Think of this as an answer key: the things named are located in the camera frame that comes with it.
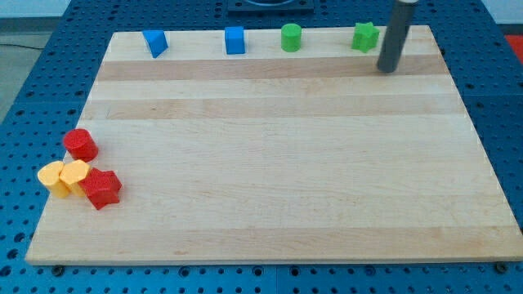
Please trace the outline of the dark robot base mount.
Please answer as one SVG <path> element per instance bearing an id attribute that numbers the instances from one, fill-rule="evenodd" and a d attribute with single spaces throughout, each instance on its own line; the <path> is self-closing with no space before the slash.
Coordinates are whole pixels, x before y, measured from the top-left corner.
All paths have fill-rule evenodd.
<path id="1" fill-rule="evenodd" d="M 227 13 L 313 11 L 313 0 L 228 0 Z"/>

